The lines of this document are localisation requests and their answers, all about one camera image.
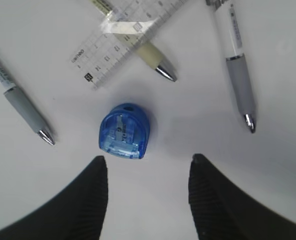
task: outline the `ruler markings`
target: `ruler markings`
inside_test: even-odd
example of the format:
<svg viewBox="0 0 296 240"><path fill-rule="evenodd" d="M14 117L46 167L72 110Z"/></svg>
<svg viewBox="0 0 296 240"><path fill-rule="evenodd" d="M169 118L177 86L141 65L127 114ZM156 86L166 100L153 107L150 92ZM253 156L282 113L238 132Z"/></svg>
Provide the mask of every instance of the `ruler markings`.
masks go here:
<svg viewBox="0 0 296 240"><path fill-rule="evenodd" d="M123 0L116 9L121 21L153 21L147 32L138 35L138 41L131 42L135 49L150 40L161 27L188 0ZM101 86L114 70L123 65L132 53L113 34L93 31L69 58L70 66L82 79L93 82L95 88Z"/></svg>

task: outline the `white table surface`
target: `white table surface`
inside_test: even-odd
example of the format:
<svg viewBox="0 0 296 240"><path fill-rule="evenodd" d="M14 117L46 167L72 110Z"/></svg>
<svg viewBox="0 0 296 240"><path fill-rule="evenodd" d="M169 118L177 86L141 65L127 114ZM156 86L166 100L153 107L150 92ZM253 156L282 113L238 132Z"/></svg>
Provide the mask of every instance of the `white table surface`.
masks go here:
<svg viewBox="0 0 296 240"><path fill-rule="evenodd" d="M106 156L109 204L102 239L197 239L188 205L194 153L257 200L296 222L296 1L236 0L258 130L239 116L211 10L190 0L154 44L177 69L168 82L133 56L94 91L67 60L92 28L76 0L0 0L0 60L56 132L42 142L0 86L0 229L38 208L97 155L102 119L116 105L147 109L142 161Z"/></svg>

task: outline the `transparent ruler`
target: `transparent ruler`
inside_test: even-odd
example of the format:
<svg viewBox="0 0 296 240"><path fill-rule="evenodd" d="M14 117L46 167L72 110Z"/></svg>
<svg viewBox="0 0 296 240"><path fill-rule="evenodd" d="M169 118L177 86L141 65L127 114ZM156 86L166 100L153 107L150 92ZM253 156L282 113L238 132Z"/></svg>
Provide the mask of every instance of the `transparent ruler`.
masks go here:
<svg viewBox="0 0 296 240"><path fill-rule="evenodd" d="M95 88L105 83L111 74L122 65L134 49L150 40L162 26L188 0L118 0L116 22L127 22L127 38L136 41L129 47L122 44L114 34L97 29L74 51L68 62L80 76L81 81L93 83ZM147 30L142 31L146 23Z"/></svg>

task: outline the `blue pencil sharpener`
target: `blue pencil sharpener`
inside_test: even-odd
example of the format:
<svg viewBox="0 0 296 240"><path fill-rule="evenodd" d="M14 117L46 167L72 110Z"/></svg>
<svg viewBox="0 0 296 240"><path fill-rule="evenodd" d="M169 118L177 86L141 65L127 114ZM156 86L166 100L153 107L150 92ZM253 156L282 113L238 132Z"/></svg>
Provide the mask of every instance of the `blue pencil sharpener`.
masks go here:
<svg viewBox="0 0 296 240"><path fill-rule="evenodd" d="M137 105L125 103L115 107L100 127L99 147L126 159L142 159L148 145L150 123Z"/></svg>

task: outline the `white pen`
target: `white pen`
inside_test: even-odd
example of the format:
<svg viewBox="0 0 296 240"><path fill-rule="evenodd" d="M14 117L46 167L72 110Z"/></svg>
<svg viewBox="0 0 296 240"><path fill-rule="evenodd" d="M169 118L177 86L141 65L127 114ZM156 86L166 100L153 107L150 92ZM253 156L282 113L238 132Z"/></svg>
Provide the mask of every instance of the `white pen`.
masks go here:
<svg viewBox="0 0 296 240"><path fill-rule="evenodd" d="M235 12L234 0L206 0L214 15L238 109L252 133L256 131L256 104Z"/></svg>
<svg viewBox="0 0 296 240"><path fill-rule="evenodd" d="M90 0L105 16L113 12L113 7L107 0ZM137 37L126 34L115 34L115 37L128 47L137 42ZM145 42L136 53L147 65L166 79L175 82L177 77L170 61L149 41Z"/></svg>
<svg viewBox="0 0 296 240"><path fill-rule="evenodd" d="M49 127L43 117L29 101L23 91L10 79L9 75L0 65L0 84L4 87L4 96L16 111L23 117L31 129L50 145L55 142Z"/></svg>

